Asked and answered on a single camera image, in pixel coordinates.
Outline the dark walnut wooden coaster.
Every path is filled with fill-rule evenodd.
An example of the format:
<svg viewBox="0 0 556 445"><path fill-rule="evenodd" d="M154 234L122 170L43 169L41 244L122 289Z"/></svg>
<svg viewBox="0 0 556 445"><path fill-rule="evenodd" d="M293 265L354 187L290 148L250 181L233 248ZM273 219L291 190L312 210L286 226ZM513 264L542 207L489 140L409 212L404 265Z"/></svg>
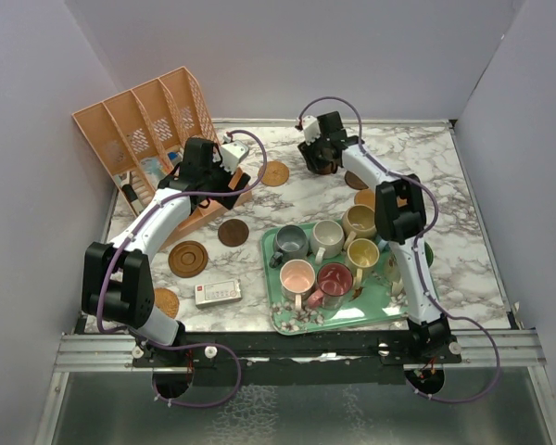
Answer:
<svg viewBox="0 0 556 445"><path fill-rule="evenodd" d="M361 178L359 178L353 172L347 171L344 176L345 183L354 190L365 190L368 185L365 184Z"/></svg>

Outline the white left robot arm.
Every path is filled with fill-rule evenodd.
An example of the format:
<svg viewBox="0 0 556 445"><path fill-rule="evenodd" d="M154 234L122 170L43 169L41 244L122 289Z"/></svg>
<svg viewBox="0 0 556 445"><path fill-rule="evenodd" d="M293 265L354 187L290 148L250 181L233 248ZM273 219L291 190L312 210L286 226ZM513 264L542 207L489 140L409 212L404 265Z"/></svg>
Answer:
<svg viewBox="0 0 556 445"><path fill-rule="evenodd" d="M94 242L85 251L82 310L122 324L155 343L154 354L173 366L185 357L180 323L155 306L150 263L171 233L206 200L227 210L247 189L250 176L235 184L239 164L249 148L240 141L222 145L199 137L185 143L181 160L158 183L139 216L111 242Z"/></svg>

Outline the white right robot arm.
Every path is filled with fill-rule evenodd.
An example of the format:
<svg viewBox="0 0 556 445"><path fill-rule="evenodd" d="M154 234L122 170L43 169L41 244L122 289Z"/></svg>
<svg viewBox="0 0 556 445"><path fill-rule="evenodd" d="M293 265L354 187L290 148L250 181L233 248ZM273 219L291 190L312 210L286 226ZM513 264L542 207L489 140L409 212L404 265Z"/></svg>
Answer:
<svg viewBox="0 0 556 445"><path fill-rule="evenodd" d="M393 172L380 163L365 149L359 135L347 134L336 111L317 118L302 117L297 129L304 134L298 149L308 170L342 168L374 189L377 234L395 257L408 301L411 336L407 351L416 362L429 362L450 339L450 328L427 264L423 240L426 211L419 178Z"/></svg>

